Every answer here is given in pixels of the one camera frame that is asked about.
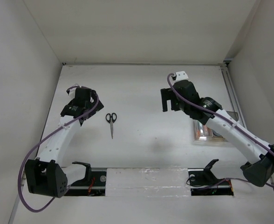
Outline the black handled scissors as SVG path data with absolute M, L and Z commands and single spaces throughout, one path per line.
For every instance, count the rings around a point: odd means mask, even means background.
M 113 139 L 113 132 L 114 132 L 113 124 L 117 120 L 117 114 L 114 113 L 114 112 L 113 113 L 107 113 L 105 119 L 110 125 L 110 134 L 111 134 L 111 138 Z

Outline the orange highlighter grey cap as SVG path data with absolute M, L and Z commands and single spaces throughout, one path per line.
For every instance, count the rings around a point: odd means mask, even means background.
M 201 137 L 201 129 L 200 123 L 198 121 L 194 121 L 194 131 L 195 131 L 195 139 L 199 139 Z

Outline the pink highlighter yellow cap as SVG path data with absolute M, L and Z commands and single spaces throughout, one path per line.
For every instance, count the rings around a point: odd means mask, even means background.
M 210 129 L 207 127 L 207 126 L 203 126 L 203 134 L 204 134 L 204 136 L 205 137 L 210 137 L 211 135 L 210 135 Z

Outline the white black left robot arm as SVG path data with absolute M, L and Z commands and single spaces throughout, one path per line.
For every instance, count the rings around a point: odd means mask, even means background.
M 62 162 L 71 140 L 84 121 L 104 106 L 96 91 L 90 88 L 74 87 L 67 93 L 72 99 L 61 112 L 56 133 L 49 137 L 45 148 L 34 160 L 25 163 L 28 191 L 32 194 L 60 198 L 73 183 L 87 185 L 92 181 L 90 164 L 75 161 L 63 167 Z

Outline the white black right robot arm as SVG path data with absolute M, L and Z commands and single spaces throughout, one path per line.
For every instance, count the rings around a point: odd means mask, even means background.
M 222 105 L 211 97 L 201 98 L 194 84 L 187 79 L 160 90 L 162 110 L 182 111 L 191 119 L 220 134 L 236 147 L 247 159 L 241 166 L 243 176 L 251 184 L 263 187 L 274 173 L 274 144 L 261 140 L 238 124 Z

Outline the clear plastic tray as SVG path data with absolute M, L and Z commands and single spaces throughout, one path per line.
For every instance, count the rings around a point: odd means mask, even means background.
M 203 134 L 203 124 L 200 125 L 200 129 L 201 129 L 201 137 L 197 140 L 195 139 L 195 141 L 199 141 L 199 142 L 207 142 L 209 141 L 207 137 L 204 136 Z

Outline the wooden tray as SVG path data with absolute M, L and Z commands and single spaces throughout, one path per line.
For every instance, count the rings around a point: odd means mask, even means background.
M 213 133 L 212 133 L 213 130 L 211 130 L 211 133 L 210 133 L 210 137 L 208 137 L 208 140 L 211 141 L 211 142 L 228 142 L 224 137 L 222 138 L 217 138 L 217 137 L 213 137 Z

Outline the smoked grey plastic tray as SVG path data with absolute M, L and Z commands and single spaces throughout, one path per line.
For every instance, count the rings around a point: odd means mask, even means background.
M 227 114 L 232 117 L 235 121 L 239 120 L 239 115 L 237 112 L 231 112 L 231 111 L 227 111 Z

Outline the aluminium side rail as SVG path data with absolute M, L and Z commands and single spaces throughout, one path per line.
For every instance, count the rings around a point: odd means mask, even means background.
M 232 79 L 231 79 L 230 74 L 229 74 L 227 64 L 222 63 L 222 64 L 219 65 L 219 67 L 220 67 L 221 72 L 222 72 L 222 76 L 223 76 L 223 79 L 224 79 L 224 82 L 225 82 L 225 85 L 226 85 L 226 90 L 227 90 L 227 93 L 228 93 L 228 96 L 229 96 L 233 111 L 238 114 L 238 122 L 245 129 L 247 129 L 247 126 L 246 126 L 246 123 L 245 123 L 245 120 L 244 120 L 244 117 L 243 117 L 243 114 L 242 114 L 242 111 L 241 111 L 241 107 L 240 107 L 240 104 L 238 102 L 238 98 L 237 98 L 237 95 L 236 95 L 236 92 L 235 92 L 235 89 L 234 89 L 234 86 L 233 86 L 233 83 L 232 83 Z

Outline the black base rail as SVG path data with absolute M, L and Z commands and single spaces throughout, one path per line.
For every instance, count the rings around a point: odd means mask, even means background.
M 218 179 L 212 173 L 217 159 L 210 161 L 204 168 L 186 168 L 188 175 L 186 184 L 190 187 L 190 196 L 233 196 L 231 181 Z M 67 196 L 106 196 L 105 185 L 108 168 L 92 170 L 91 183 L 75 182 L 71 185 Z

